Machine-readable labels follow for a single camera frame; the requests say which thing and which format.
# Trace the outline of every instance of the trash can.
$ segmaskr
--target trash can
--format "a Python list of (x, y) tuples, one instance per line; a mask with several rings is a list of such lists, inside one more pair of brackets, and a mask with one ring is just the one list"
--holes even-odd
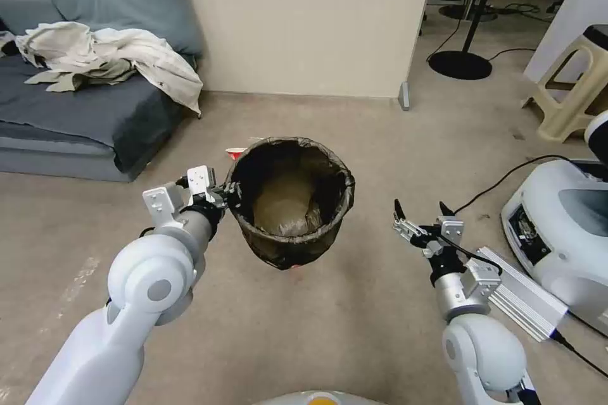
[(355, 179), (327, 147), (303, 137), (271, 137), (234, 162), (226, 184), (238, 183), (231, 207), (251, 250), (280, 270), (310, 263), (334, 243), (353, 206)]

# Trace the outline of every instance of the couch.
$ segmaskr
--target couch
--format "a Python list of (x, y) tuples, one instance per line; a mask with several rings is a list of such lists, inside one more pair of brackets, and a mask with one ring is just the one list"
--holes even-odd
[[(14, 35), (65, 20), (91, 30), (141, 28), (193, 66), (201, 54), (188, 0), (0, 0), (0, 20)], [(38, 71), (20, 55), (0, 58), (0, 171), (130, 182), (187, 115), (139, 74), (48, 92), (24, 83)]]

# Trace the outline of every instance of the stool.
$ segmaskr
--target stool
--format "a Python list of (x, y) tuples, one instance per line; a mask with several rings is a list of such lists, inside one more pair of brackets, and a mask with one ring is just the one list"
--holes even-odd
[[(555, 76), (566, 66), (572, 56), (582, 51), (589, 64), (575, 82), (556, 82)], [(592, 25), (559, 56), (536, 85), (531, 98), (522, 108), (534, 101), (544, 112), (545, 118), (538, 127), (538, 135), (547, 140), (564, 142), (577, 130), (584, 130), (595, 118), (585, 111), (608, 82), (608, 25)], [(558, 102), (548, 90), (567, 90), (568, 95)]]

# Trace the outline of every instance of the wall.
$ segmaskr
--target wall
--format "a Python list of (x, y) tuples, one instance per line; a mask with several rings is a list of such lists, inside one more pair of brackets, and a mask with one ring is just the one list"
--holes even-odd
[(396, 97), (425, 0), (193, 0), (210, 90)]

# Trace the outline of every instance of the beige carpet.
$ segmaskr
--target beige carpet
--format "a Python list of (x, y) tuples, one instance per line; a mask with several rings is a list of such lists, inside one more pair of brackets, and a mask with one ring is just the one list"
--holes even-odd
[[(482, 25), (474, 49), (490, 56), (537, 44), (542, 24), (530, 32), (511, 19), (520, 31)], [(424, 57), (455, 25), (446, 21), (429, 15), (425, 23), (409, 113), (384, 99), (209, 94), (202, 119), (185, 122), (133, 184), (1, 174), (0, 403), (22, 404), (72, 327), (105, 303), (113, 257), (150, 224), (142, 190), (202, 163), (223, 177), (232, 163), (223, 150), (252, 136), (302, 135), (333, 149), (357, 179), (335, 245), (311, 265), (279, 272), (250, 252), (228, 214), (192, 306), (150, 337), (129, 403), (237, 405), (327, 388), (390, 404), (459, 404), (429, 266), (392, 231), (393, 198), (414, 221), (431, 223), (439, 200), (457, 206), (528, 157), (590, 153), (580, 140), (543, 142), (537, 117), (519, 109), (529, 53), (501, 56), (479, 82), (433, 73)], [(466, 247), (511, 258), (498, 213), (527, 172), (463, 212)], [(493, 315), (522, 340), (543, 403), (605, 401), (605, 379)], [(573, 320), (563, 332), (608, 369), (602, 337)]]

